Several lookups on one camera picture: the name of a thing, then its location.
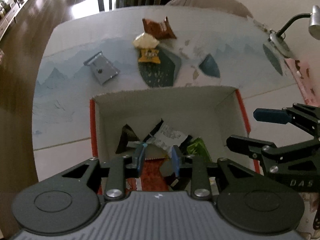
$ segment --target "cardboard box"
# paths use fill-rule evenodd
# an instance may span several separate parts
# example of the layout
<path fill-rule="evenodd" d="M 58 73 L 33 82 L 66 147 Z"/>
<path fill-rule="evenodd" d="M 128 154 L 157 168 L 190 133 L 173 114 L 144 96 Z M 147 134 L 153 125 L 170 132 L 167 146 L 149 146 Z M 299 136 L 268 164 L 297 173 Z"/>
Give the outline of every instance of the cardboard box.
<path fill-rule="evenodd" d="M 120 91 L 91 101 L 92 151 L 100 161 L 116 156 L 122 127 L 128 124 L 143 140 L 164 120 L 173 129 L 201 137 L 213 161 L 226 157 L 252 167 L 247 156 L 230 152 L 226 139 L 247 136 L 247 119 L 239 92 L 232 87 L 204 86 Z"/>

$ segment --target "green snack wrapper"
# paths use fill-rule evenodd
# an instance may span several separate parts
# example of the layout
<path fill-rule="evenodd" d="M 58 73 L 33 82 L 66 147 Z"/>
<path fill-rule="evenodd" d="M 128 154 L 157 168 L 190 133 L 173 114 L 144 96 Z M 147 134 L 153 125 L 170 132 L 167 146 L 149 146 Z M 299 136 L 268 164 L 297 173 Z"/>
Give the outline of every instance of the green snack wrapper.
<path fill-rule="evenodd" d="M 212 162 L 209 152 L 205 147 L 204 141 L 201 138 L 194 139 L 187 147 L 187 152 L 188 154 L 202 156 L 206 163 Z"/>

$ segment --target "white chair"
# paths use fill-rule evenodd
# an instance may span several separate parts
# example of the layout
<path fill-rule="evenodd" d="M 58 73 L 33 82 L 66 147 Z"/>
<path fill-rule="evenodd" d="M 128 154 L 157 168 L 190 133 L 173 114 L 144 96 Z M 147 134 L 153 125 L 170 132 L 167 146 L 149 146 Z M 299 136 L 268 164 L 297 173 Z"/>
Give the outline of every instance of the white chair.
<path fill-rule="evenodd" d="M 248 8 L 236 0 L 171 0 L 167 5 L 212 8 L 244 18 L 253 18 Z"/>

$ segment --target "yellow snack wrapper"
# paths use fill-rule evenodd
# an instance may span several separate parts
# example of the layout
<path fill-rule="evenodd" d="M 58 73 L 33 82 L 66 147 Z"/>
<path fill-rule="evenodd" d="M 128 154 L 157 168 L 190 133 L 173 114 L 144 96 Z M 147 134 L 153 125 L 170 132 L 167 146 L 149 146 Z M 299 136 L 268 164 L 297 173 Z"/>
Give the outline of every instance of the yellow snack wrapper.
<path fill-rule="evenodd" d="M 160 64 L 161 62 L 158 53 L 158 49 L 142 49 L 141 57 L 138 59 L 138 62 L 152 62 Z"/>

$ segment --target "lamp base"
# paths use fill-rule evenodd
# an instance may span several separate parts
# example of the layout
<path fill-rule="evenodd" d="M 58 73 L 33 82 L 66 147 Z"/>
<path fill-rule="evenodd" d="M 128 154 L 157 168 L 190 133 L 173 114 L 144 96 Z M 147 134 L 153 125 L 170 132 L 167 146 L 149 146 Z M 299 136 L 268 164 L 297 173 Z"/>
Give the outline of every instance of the lamp base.
<path fill-rule="evenodd" d="M 290 51 L 288 45 L 285 41 L 276 35 L 276 33 L 270 34 L 270 40 L 273 43 L 273 46 L 286 58 L 296 59 L 294 54 Z"/>

